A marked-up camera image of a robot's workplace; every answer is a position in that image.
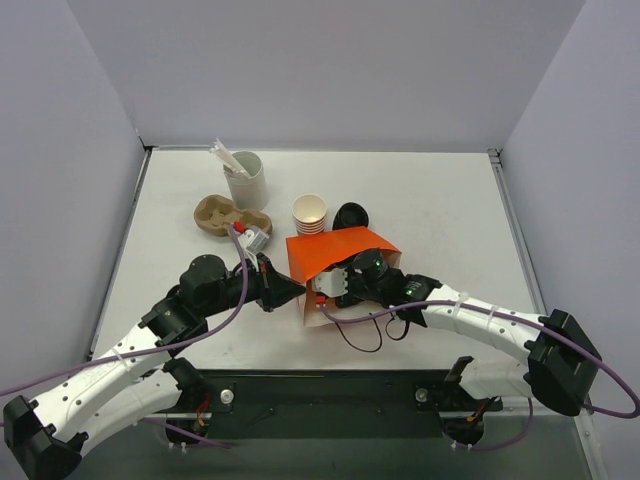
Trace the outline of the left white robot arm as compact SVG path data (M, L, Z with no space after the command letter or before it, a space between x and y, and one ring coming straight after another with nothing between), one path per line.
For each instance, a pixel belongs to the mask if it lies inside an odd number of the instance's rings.
M303 295L263 254L238 274L214 255L194 259L167 296L102 357L33 399L3 409L4 441L30 479L64 479L104 439L148 414L201 403L204 379L181 352L208 318L246 302L271 312Z

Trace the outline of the orange paper takeout bag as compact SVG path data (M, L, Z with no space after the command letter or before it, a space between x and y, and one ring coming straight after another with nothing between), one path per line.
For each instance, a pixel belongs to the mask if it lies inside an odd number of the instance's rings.
M306 286L306 294L297 299L301 324L305 328L332 324L332 321L316 307L316 292L312 289L313 278L317 274L331 271L335 264L372 248L380 249L383 258L391 267L400 266L401 250L366 227L286 239L290 276Z

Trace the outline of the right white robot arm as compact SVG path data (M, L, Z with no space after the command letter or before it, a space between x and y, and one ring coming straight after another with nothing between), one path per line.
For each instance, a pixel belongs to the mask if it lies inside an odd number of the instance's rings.
M376 303L409 323L451 331L512 357L505 366L473 361L446 379L444 398L457 408L485 397L523 396L576 416L597 373L601 356L571 314L524 314L491 305L436 279L405 274L378 249L341 263L320 290L339 308Z

